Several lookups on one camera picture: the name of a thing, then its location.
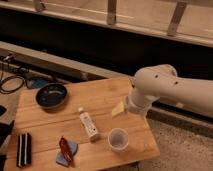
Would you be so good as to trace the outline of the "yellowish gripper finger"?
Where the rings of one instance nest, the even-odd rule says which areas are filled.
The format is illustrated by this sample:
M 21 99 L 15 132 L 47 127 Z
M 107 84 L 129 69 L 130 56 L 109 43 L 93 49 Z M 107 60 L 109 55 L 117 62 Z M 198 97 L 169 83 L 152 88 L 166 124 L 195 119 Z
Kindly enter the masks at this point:
M 112 116 L 115 117 L 117 115 L 120 115 L 121 113 L 123 113 L 125 111 L 124 108 L 124 103 L 123 102 L 119 102 L 112 110 Z

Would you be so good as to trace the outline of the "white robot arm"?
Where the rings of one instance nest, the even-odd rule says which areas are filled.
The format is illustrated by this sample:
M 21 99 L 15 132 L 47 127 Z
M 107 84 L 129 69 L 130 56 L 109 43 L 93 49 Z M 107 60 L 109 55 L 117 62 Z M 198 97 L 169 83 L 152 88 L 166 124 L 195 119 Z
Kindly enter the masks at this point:
M 213 118 L 213 81 L 181 78 L 169 64 L 144 67 L 132 78 L 134 88 L 112 109 L 112 116 L 131 112 L 146 116 L 160 98 L 174 100 Z

